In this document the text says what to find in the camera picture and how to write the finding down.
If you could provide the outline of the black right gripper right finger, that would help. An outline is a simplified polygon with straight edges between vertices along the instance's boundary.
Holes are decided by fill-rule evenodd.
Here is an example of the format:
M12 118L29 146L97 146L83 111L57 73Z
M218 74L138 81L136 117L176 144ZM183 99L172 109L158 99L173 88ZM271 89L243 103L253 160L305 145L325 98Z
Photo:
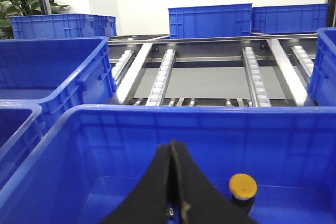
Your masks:
M215 188L184 142L172 140L179 223L256 223Z

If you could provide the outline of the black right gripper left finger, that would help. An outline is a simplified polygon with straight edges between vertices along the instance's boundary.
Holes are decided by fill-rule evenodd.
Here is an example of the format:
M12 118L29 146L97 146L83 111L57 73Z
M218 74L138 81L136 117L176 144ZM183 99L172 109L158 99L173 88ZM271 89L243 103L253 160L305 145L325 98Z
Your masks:
M143 177L101 223L167 223L171 146L159 145Z

